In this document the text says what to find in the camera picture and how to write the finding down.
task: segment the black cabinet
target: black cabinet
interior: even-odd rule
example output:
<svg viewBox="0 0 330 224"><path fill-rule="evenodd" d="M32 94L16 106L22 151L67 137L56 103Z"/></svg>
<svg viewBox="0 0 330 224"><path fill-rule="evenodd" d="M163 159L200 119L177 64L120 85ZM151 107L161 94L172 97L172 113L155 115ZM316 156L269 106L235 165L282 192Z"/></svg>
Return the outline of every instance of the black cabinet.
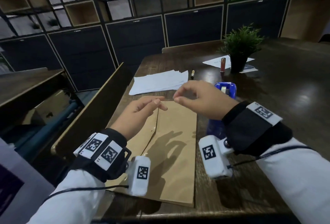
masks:
<svg viewBox="0 0 330 224"><path fill-rule="evenodd" d="M61 69L61 64L45 35L0 42L2 54L14 71L46 67Z"/></svg>
<svg viewBox="0 0 330 224"><path fill-rule="evenodd" d="M115 71L101 26L49 36L78 91L100 88Z"/></svg>
<svg viewBox="0 0 330 224"><path fill-rule="evenodd" d="M144 57L161 54L165 47L161 16L107 25L118 63L135 74Z"/></svg>
<svg viewBox="0 0 330 224"><path fill-rule="evenodd" d="M169 47L221 39L223 5L166 14Z"/></svg>
<svg viewBox="0 0 330 224"><path fill-rule="evenodd" d="M260 28L260 35L277 38L287 0L254 0L228 5L226 34L248 26Z"/></svg>

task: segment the white shirt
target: white shirt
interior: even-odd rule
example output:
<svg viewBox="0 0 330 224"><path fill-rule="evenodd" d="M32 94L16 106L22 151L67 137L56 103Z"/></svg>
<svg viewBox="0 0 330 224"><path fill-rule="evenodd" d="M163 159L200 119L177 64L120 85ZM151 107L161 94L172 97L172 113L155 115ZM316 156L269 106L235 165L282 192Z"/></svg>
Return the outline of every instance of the white shirt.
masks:
<svg viewBox="0 0 330 224"><path fill-rule="evenodd" d="M295 138L274 145L303 145ZM328 224L330 220L330 162L310 149L293 149L257 161L286 204L302 224ZM103 187L82 170L72 170L53 193L77 187ZM90 224L104 190L67 192L46 201L28 224Z"/></svg>

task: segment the manila envelope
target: manila envelope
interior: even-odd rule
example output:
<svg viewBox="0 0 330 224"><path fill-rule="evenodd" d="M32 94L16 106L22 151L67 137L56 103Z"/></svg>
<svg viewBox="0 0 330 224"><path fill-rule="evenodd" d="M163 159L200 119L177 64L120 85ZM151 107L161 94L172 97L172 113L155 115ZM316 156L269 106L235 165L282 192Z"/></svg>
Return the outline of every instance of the manila envelope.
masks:
<svg viewBox="0 0 330 224"><path fill-rule="evenodd" d="M151 160L148 192L143 198L194 207L197 114L174 101L163 103L168 110L155 110L127 148L131 157L144 155ZM126 185L126 178L123 174L106 186ZM123 188L111 190L125 193Z"/></svg>

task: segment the hand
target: hand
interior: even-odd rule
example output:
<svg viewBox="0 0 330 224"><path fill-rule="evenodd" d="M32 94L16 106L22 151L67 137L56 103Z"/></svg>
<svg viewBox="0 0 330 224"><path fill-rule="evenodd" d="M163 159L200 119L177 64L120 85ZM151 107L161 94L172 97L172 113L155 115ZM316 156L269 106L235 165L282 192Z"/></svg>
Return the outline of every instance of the hand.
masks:
<svg viewBox="0 0 330 224"><path fill-rule="evenodd" d="M197 99L190 100L183 97L184 93L189 90L194 93ZM176 91L173 98L176 103L211 120L221 120L238 104L237 101L205 81L186 82Z"/></svg>
<svg viewBox="0 0 330 224"><path fill-rule="evenodd" d="M165 100L163 96L143 96L132 101L110 128L121 133L127 141L130 140L142 129L146 119L156 108L167 110L167 107L160 102L163 100Z"/></svg>

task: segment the black cable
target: black cable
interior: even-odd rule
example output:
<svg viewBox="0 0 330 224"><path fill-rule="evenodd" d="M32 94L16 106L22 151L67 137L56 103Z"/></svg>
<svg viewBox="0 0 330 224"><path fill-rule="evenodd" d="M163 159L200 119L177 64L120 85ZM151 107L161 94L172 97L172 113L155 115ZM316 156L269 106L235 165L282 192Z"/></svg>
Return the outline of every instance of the black cable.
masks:
<svg viewBox="0 0 330 224"><path fill-rule="evenodd" d="M77 187L77 188L69 188L65 189L62 191L58 191L52 195L49 195L43 202L49 200L53 196L62 194L62 193L67 193L67 192L74 192L74 191L92 191L92 190L103 190L103 189L111 189L115 187L123 187L123 188L128 188L128 185L116 185L116 186L109 186L109 187Z"/></svg>
<svg viewBox="0 0 330 224"><path fill-rule="evenodd" d="M280 149L274 150L274 151L272 151L272 152L266 153L266 154L264 154L264 155L258 156L258 157L256 157L255 159L250 159L250 160L247 160L247 161L237 162L237 163L235 163L235 164L233 164L233 165L229 165L229 166L227 166L227 168L230 169L230 168L233 168L233 167L236 167L236 166L238 166L238 165L245 164L245 163L255 162L255 161L259 160L259 159L268 158L269 156L272 156L272 155L275 155L275 154L278 154L278 153L281 153L281 152L284 152L284 151L292 150L292 149L298 149L298 148L304 148L304 149L311 149L311 150L314 150L314 149L312 149L311 147L308 147L308 146L301 146L301 145L289 146L289 147L283 147L283 148L280 148Z"/></svg>

